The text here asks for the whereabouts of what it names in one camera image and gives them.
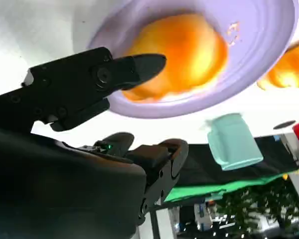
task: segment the orange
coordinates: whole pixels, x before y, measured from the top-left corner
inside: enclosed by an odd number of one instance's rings
[[[227,44],[198,14],[170,16],[147,25],[126,55],[159,53],[166,67],[155,78],[124,91],[134,102],[155,102],[168,94],[180,94],[207,86],[227,62]]]

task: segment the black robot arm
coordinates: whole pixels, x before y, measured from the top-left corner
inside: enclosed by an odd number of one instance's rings
[[[112,59],[98,48],[30,68],[0,96],[0,238],[125,239],[179,178],[188,145],[169,139],[129,151],[117,133],[73,148],[31,134],[33,123],[72,129],[109,108],[107,96],[157,75],[161,55]]]

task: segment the purple bowl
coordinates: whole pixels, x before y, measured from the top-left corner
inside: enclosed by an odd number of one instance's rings
[[[105,46],[119,57],[141,28],[157,19],[200,13],[228,42],[229,61],[208,91],[187,93],[153,104],[128,101],[121,92],[108,97],[110,110],[134,118],[167,118],[201,111],[238,94],[267,73],[286,51],[295,31],[298,0],[127,0],[109,15],[90,48]],[[239,31],[228,29],[238,23]]]

